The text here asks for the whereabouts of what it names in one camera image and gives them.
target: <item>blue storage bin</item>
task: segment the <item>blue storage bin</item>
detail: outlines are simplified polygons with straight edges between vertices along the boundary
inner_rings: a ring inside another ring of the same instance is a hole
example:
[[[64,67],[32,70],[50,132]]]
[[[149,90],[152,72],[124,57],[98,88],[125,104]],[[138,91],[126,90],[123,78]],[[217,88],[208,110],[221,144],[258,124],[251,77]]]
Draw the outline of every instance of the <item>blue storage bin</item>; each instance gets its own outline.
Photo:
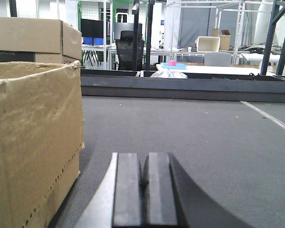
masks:
[[[92,38],[91,37],[83,37],[84,44],[92,44]]]
[[[104,39],[103,38],[94,38],[94,45],[103,45]]]

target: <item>white storage box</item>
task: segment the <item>white storage box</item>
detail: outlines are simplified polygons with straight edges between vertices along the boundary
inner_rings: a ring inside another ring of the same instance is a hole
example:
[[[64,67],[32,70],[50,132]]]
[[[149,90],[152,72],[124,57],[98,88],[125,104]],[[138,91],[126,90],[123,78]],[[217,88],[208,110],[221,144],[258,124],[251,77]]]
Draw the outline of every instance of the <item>white storage box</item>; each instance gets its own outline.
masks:
[[[219,37],[198,37],[197,52],[219,51]]]

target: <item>gray chair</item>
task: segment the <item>gray chair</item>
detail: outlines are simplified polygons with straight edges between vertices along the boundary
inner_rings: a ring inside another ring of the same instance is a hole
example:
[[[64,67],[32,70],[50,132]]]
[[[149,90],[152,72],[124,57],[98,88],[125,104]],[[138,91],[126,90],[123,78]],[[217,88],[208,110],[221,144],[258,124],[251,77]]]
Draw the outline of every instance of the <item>gray chair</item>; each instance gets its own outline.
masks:
[[[231,54],[227,52],[208,52],[204,56],[205,66],[229,67],[231,65]]]

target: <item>small cardboard box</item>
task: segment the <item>small cardboard box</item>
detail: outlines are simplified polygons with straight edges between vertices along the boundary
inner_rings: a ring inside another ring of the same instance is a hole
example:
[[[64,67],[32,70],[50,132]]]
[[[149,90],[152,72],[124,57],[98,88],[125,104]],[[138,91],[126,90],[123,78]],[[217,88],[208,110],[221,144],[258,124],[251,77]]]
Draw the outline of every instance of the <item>small cardboard box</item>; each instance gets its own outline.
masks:
[[[46,228],[82,147],[80,64],[0,63],[0,228]]]
[[[214,28],[212,30],[212,36],[213,37],[220,37],[219,48],[221,50],[227,51],[227,50],[229,50],[229,47],[230,47],[231,34],[230,34],[230,31],[228,29],[221,30],[221,32],[222,32],[222,35],[219,34],[219,28]]]
[[[0,51],[60,54],[81,59],[81,32],[58,19],[0,17]]]

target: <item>blue tray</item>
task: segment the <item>blue tray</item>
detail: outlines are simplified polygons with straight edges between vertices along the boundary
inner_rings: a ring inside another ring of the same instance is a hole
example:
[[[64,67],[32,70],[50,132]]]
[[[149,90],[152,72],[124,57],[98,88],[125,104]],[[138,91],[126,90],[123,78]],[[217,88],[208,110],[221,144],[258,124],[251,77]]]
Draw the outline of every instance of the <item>blue tray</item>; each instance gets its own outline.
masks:
[[[166,68],[166,69],[175,69],[175,70],[187,69],[187,66],[182,63],[176,63],[176,66],[168,66],[168,63],[161,63],[161,64],[162,64],[162,68]]]

